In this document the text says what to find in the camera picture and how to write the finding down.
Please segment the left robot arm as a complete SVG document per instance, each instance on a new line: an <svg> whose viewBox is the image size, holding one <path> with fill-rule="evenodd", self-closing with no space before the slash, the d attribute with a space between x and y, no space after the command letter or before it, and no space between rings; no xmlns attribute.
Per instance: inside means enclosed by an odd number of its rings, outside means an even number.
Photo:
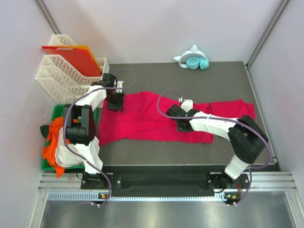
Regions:
<svg viewBox="0 0 304 228"><path fill-rule="evenodd" d="M102 172L99 158L99 140L96 137L94 110L106 101L111 111L124 110L123 82L105 73L100 81L93 82L88 91L64 107L62 139L66 153L70 152L85 166L87 177L97 188L107 185L108 177Z"/></svg>

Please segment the red orange folder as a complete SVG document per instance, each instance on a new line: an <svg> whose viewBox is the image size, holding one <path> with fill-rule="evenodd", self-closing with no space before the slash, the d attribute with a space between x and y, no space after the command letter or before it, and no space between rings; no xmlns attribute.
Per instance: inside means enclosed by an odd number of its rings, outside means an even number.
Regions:
<svg viewBox="0 0 304 228"><path fill-rule="evenodd" d="M75 69L86 77L96 77L102 75L96 59L88 46L42 46L47 55L60 55L69 62Z"/></svg>

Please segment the green plastic bin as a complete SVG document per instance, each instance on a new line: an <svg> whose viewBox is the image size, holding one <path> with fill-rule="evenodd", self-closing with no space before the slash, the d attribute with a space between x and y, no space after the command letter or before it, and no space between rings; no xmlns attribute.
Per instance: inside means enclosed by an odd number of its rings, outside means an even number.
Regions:
<svg viewBox="0 0 304 228"><path fill-rule="evenodd" d="M64 105L60 105L60 104L56 105L54 107L51 121L55 120L57 117L63 116L63 108L64 108ZM98 123L98 110L93 111L93 116L94 116L95 123ZM84 165L80 164L80 165L66 168L66 172L68 172L68 170L71 171L71 170L84 169L84 168L85 168ZM55 169L49 165L49 163L46 159L43 159L43 158L42 158L42 162L41 162L41 169L43 171L55 173Z"/></svg>

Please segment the orange t shirt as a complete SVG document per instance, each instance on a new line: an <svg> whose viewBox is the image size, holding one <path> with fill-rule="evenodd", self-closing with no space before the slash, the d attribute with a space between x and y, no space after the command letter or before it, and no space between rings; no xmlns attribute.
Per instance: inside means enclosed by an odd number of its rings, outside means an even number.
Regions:
<svg viewBox="0 0 304 228"><path fill-rule="evenodd" d="M64 118L62 116L55 118L51 122L51 124L47 128L48 134L46 141L48 145L42 149L42 158L46 159L49 165L55 169L57 178L60 178L65 171L64 167L61 167L57 164L55 158L55 153L59 141L59 130L63 127L63 124Z"/></svg>

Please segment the dark green cloth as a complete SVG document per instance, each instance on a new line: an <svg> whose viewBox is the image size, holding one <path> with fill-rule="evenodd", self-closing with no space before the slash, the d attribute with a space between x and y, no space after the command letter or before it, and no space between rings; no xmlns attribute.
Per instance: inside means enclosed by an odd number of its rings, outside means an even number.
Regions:
<svg viewBox="0 0 304 228"><path fill-rule="evenodd" d="M42 125L40 126L40 132L43 138L47 139L49 135L49 127L50 125Z"/></svg>

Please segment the pink t shirt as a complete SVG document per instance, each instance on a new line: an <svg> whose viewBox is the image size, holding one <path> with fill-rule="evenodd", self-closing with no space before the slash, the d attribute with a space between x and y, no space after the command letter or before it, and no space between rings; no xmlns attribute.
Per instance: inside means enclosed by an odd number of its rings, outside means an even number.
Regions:
<svg viewBox="0 0 304 228"><path fill-rule="evenodd" d="M213 135L205 132L179 132L175 121L157 110L158 94L143 91L125 95L123 111L104 106L98 127L100 145L121 139L183 143L212 143Z"/></svg>
<svg viewBox="0 0 304 228"><path fill-rule="evenodd" d="M213 114L225 118L241 118L248 115L255 120L254 104L246 103L242 99L234 101L211 102L207 109L208 114Z"/></svg>

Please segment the white t shirt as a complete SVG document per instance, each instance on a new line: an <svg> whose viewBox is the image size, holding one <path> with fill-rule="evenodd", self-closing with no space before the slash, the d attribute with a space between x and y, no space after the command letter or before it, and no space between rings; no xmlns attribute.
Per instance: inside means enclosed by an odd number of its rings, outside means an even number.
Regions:
<svg viewBox="0 0 304 228"><path fill-rule="evenodd" d="M67 143L68 147L77 154L82 155L87 159L93 159L97 156L97 151L99 150L99 141L95 137L93 141L90 142L89 146L83 144L72 144ZM58 133L58 143L55 150L55 160L56 164L63 168L68 168L76 165L83 164L83 159L72 153L64 144L63 138L63 127L60 128Z"/></svg>

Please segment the white file organizer rack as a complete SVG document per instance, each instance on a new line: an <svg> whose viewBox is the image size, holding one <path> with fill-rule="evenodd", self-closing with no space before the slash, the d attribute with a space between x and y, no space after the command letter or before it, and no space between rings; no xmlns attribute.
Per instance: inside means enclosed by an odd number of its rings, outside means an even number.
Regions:
<svg viewBox="0 0 304 228"><path fill-rule="evenodd" d="M84 46L65 34L54 35L48 46ZM60 55L45 54L35 80L57 104L68 104L86 93L93 82L102 79L109 72L107 59L94 57L102 70L101 76L86 77Z"/></svg>

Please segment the folded pink t shirt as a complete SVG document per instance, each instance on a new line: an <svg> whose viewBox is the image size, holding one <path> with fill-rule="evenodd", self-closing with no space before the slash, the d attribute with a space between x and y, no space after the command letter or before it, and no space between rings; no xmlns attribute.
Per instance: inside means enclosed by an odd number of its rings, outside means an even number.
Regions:
<svg viewBox="0 0 304 228"><path fill-rule="evenodd" d="M242 99L234 101L211 102L207 109L208 114L213 114L225 118L241 118L248 115L255 120L254 104L246 103Z"/></svg>

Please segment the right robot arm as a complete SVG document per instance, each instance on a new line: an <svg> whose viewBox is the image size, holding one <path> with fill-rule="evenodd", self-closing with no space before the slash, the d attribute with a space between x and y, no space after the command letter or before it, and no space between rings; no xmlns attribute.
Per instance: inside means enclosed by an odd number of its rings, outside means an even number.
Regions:
<svg viewBox="0 0 304 228"><path fill-rule="evenodd" d="M176 121L178 131L210 133L231 143L234 156L224 171L210 181L216 189L237 185L242 172L255 163L264 148L269 146L269 139L249 115L224 118L193 108L184 110L176 104L167 110L166 115Z"/></svg>

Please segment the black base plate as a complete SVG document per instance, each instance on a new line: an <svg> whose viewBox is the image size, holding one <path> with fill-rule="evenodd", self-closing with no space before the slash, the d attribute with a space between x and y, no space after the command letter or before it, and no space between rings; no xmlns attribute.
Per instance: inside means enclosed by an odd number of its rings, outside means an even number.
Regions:
<svg viewBox="0 0 304 228"><path fill-rule="evenodd" d="M107 177L111 196L120 197L211 196L221 190L246 189L249 184L246 174L232 181L211 173L114 173Z"/></svg>

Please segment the teal cat ear headphones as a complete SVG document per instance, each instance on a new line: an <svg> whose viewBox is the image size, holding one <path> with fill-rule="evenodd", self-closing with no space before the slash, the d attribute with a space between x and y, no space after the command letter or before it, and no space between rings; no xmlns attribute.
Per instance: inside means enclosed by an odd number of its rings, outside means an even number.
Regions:
<svg viewBox="0 0 304 228"><path fill-rule="evenodd" d="M180 68L188 68L191 70L206 70L209 68L209 58L206 54L193 45L189 50L183 52L179 56L173 58L178 62Z"/></svg>

